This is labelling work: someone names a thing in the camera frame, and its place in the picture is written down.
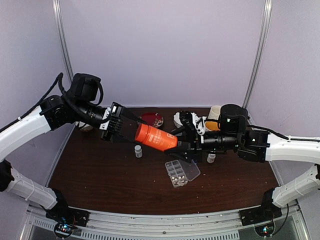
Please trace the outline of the orange pill bottle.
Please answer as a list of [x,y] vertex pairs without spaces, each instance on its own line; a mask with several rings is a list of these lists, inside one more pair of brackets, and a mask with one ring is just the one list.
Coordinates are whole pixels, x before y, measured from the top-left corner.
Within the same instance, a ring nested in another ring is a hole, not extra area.
[[178,145],[178,138],[175,135],[143,123],[137,128],[135,141],[161,152]]

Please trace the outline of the small white pill bottle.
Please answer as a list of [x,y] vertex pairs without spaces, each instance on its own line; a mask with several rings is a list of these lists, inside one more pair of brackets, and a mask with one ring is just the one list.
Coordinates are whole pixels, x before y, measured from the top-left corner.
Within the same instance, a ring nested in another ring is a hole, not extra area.
[[142,147],[140,145],[134,146],[134,153],[136,158],[141,158],[143,156]]

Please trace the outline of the clear plastic pill organizer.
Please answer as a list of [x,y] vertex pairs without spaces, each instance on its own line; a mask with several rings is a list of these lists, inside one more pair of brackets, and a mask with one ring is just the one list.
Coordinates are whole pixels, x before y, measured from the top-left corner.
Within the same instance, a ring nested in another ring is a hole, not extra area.
[[183,160],[172,160],[164,165],[174,188],[187,185],[188,182],[192,182],[201,174],[197,164],[193,161],[187,163]]

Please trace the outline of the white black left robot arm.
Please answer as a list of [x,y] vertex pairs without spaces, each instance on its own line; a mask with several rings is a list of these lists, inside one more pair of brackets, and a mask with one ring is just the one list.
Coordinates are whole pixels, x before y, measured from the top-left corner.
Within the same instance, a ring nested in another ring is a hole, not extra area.
[[0,190],[37,203],[48,214],[67,222],[72,218],[72,211],[62,193],[23,176],[6,157],[34,138],[75,122],[101,130],[104,140],[130,143],[131,139],[120,134],[123,118],[138,123],[144,121],[116,102],[110,107],[101,107],[104,91],[99,77],[77,73],[69,90],[65,90],[62,80],[63,74],[60,73],[53,83],[59,87],[61,95],[45,93],[25,114],[1,128]]

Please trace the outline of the white scalloped bowl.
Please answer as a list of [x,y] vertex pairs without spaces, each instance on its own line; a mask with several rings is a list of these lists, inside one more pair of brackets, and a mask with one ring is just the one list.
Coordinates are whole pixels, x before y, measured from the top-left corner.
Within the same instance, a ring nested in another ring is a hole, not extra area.
[[181,120],[180,120],[180,113],[179,112],[176,112],[173,115],[173,123],[174,123],[176,128],[180,128],[180,127],[183,126],[182,123],[181,123]]

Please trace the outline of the floral mug yellow inside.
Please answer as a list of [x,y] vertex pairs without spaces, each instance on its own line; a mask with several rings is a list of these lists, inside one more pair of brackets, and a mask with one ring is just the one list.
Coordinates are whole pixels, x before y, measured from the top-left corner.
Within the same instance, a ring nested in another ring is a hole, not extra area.
[[205,122],[208,131],[220,131],[219,122],[217,120],[209,120]]

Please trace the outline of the red floral plate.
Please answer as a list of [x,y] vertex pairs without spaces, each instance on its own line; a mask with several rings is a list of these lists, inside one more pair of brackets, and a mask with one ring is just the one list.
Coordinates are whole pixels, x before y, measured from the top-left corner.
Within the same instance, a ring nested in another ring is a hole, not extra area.
[[141,119],[145,121],[147,125],[157,129],[161,129],[164,125],[164,118],[157,112],[143,113]]

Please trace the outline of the white patterned rice bowl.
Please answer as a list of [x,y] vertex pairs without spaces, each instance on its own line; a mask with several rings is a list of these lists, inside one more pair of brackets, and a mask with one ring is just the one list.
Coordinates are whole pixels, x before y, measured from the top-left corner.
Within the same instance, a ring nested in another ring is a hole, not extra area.
[[89,132],[91,130],[93,130],[93,127],[91,125],[82,125],[82,126],[79,126],[78,129],[82,132]]

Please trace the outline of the cream ribbed ceramic mug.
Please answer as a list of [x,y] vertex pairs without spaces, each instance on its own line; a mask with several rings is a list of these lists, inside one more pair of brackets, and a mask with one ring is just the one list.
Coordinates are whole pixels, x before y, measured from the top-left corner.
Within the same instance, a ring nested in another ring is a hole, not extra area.
[[210,108],[208,119],[218,120],[221,114],[221,108],[222,107],[220,105],[213,105]]

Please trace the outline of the front aluminium rail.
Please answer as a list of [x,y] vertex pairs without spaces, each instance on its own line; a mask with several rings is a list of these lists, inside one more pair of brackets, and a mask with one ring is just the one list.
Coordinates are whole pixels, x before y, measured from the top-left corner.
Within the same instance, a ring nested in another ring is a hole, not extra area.
[[308,240],[297,202],[274,220],[242,224],[240,210],[180,215],[138,215],[89,211],[86,226],[77,226],[69,240]]

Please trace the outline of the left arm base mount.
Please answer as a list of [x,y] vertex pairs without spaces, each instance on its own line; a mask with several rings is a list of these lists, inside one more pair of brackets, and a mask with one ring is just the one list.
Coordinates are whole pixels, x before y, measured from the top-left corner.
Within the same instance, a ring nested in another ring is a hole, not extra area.
[[75,208],[45,209],[45,216],[56,222],[53,232],[56,237],[65,239],[70,237],[78,227],[86,227],[90,213],[86,210]]

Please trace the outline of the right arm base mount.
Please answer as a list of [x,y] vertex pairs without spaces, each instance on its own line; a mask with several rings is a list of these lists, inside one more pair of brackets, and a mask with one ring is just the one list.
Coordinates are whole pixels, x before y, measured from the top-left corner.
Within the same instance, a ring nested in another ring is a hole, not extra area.
[[276,206],[258,206],[239,211],[242,226],[254,225],[255,233],[260,237],[271,237],[276,232],[274,220],[282,216],[282,210]]

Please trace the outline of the left aluminium frame post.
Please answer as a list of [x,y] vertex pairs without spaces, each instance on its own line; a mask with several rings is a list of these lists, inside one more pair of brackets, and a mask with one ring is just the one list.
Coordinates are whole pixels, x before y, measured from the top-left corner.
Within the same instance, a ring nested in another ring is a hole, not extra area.
[[65,34],[65,28],[64,28],[64,22],[63,22],[63,16],[61,11],[61,1],[60,0],[53,0],[52,1],[53,6],[53,15],[56,23],[56,28],[59,36],[60,41],[60,47],[62,51],[62,58],[63,63],[66,70],[66,75],[69,80],[69,83],[72,84],[72,80],[74,77],[74,71],[71,63],[71,57],[69,54],[66,34]]

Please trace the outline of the aluminium frame post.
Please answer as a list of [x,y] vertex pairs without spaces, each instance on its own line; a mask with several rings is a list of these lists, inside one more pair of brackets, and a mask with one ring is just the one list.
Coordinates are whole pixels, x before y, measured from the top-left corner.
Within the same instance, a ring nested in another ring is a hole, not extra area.
[[273,1],[272,0],[265,0],[262,18],[261,18],[261,26],[260,26],[260,33],[259,33],[256,54],[255,54],[253,67],[252,67],[251,74],[250,74],[248,87],[247,87],[244,101],[242,104],[242,106],[246,109],[249,106],[250,99],[252,97],[255,83],[257,81],[257,77],[259,74],[259,69],[261,66],[263,53],[264,53],[265,45],[266,45],[268,34],[269,34],[270,23],[271,23],[271,18],[272,18],[272,10],[273,10]]
[[62,51],[62,58],[63,63],[66,70],[66,75],[69,80],[69,83],[72,84],[72,80],[74,77],[74,71],[71,63],[71,57],[69,54],[66,34],[65,34],[65,28],[64,28],[64,22],[63,22],[63,16],[61,11],[61,1],[60,0],[53,0],[52,1],[53,6],[53,15],[56,23],[56,28],[59,36],[60,41],[60,47]]

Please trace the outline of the right aluminium frame post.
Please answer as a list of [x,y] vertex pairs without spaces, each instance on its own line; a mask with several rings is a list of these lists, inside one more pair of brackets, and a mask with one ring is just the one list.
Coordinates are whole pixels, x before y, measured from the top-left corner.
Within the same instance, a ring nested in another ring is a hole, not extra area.
[[253,67],[252,67],[251,74],[250,74],[248,87],[247,87],[244,101],[242,104],[242,106],[246,109],[249,106],[250,99],[252,97],[255,83],[257,81],[257,77],[259,74],[259,69],[261,66],[263,53],[264,53],[265,45],[266,45],[268,34],[269,34],[270,23],[271,23],[271,18],[272,18],[272,10],[273,10],[273,1],[272,0],[265,0],[262,18],[261,18],[261,26],[260,26],[260,33],[259,33],[256,54],[255,54]]

